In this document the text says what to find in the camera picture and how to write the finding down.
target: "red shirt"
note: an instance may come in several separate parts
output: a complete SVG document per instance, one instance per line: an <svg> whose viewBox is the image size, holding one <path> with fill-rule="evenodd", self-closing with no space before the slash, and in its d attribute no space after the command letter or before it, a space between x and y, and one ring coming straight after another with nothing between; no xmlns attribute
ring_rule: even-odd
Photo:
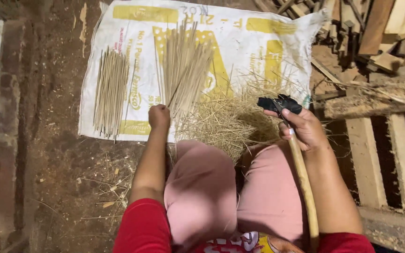
<svg viewBox="0 0 405 253"><path fill-rule="evenodd" d="M171 240L165 208L157 200L139 199L124 212L113 253L171 253ZM374 249L361 234L334 233L321 237L318 252L374 253Z"/></svg>

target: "hand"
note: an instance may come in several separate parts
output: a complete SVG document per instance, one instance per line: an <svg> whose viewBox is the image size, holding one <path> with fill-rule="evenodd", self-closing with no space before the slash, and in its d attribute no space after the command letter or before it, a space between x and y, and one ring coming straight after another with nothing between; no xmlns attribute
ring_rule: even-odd
<svg viewBox="0 0 405 253"><path fill-rule="evenodd" d="M161 129L168 131L170 128L170 110L165 105L151 106L148 116L151 130Z"/></svg>
<svg viewBox="0 0 405 253"><path fill-rule="evenodd" d="M268 110L264 110L263 112L266 115L278 117L276 112ZM295 114L287 109L283 109L282 117L287 119L290 127L295 129L302 151L308 152L329 147L329 141L324 134L323 126L311 111L303 108L301 113ZM290 129L284 122L279 123L279 136L287 141L292 137Z"/></svg>

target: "left hand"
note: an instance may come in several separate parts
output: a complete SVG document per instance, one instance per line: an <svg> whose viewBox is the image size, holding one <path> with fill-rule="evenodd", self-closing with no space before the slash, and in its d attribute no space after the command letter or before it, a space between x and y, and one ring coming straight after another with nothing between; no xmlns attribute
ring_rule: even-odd
<svg viewBox="0 0 405 253"><path fill-rule="evenodd" d="M149 125L151 130L170 128L170 110L163 104L153 105L149 109Z"/></svg>

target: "pile of wood scraps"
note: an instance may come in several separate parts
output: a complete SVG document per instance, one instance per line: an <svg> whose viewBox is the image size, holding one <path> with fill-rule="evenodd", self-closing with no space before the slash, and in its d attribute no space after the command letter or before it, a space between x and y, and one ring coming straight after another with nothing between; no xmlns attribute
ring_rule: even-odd
<svg viewBox="0 0 405 253"><path fill-rule="evenodd" d="M397 72L405 66L405 0L324 0L332 17L318 34L318 43L339 55L340 65L366 64Z"/></svg>

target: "leg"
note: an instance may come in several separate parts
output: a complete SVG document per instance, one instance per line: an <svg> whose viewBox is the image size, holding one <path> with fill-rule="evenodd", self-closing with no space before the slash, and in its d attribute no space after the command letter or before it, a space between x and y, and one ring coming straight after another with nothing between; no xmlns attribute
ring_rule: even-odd
<svg viewBox="0 0 405 253"><path fill-rule="evenodd" d="M303 249L307 217L286 141L258 152L245 174L237 210L239 230L283 238Z"/></svg>
<svg viewBox="0 0 405 253"><path fill-rule="evenodd" d="M180 141L177 155L164 196L173 243L187 250L229 237L237 226L232 159L197 141Z"/></svg>

